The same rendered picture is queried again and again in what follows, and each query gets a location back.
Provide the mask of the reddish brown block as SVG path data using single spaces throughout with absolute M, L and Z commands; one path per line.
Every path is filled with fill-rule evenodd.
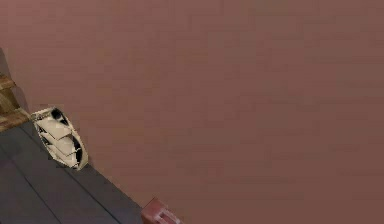
M 141 210 L 143 224 L 184 224 L 161 200 L 154 197 Z

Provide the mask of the brown wooden furniture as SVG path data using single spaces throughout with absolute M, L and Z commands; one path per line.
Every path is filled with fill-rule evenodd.
M 0 132 L 30 120 L 30 115 L 19 105 L 12 91 L 15 86 L 10 77 L 0 73 Z

